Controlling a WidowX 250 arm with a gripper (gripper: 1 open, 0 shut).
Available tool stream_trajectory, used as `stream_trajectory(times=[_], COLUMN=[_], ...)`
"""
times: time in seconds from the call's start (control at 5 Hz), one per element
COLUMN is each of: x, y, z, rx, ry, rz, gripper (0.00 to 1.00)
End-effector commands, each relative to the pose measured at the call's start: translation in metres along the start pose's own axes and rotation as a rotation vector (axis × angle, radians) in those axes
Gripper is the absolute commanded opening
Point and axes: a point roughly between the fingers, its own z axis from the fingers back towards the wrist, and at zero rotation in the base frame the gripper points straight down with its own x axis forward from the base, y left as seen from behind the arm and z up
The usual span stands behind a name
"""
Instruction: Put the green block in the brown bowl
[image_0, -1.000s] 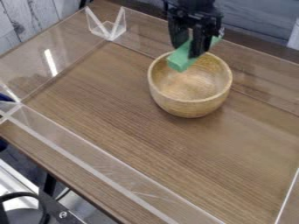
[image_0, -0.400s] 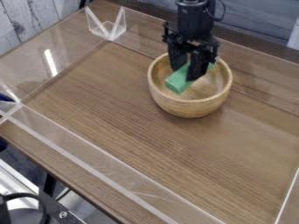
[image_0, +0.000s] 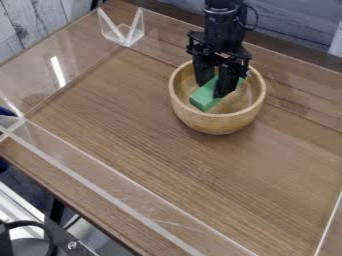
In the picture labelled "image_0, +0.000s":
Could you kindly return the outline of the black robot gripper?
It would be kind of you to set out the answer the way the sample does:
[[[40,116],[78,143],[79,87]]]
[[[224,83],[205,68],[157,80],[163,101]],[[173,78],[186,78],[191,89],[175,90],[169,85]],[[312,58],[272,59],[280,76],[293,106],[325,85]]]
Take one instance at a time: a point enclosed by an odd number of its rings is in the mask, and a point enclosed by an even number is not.
[[[195,80],[203,86],[218,76],[214,97],[226,97],[240,77],[246,77],[252,54],[244,47],[248,26],[246,8],[205,8],[205,30],[187,33],[187,53],[193,56]]]

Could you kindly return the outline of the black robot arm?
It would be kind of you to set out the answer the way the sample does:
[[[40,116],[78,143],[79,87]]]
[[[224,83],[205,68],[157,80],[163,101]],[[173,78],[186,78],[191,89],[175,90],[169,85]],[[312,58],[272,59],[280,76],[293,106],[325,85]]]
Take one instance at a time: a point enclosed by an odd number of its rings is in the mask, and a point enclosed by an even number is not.
[[[256,8],[245,0],[205,0],[205,30],[187,33],[187,53],[193,56],[199,87],[217,78],[213,98],[236,91],[250,72],[252,53],[244,46],[246,32],[260,22]]]

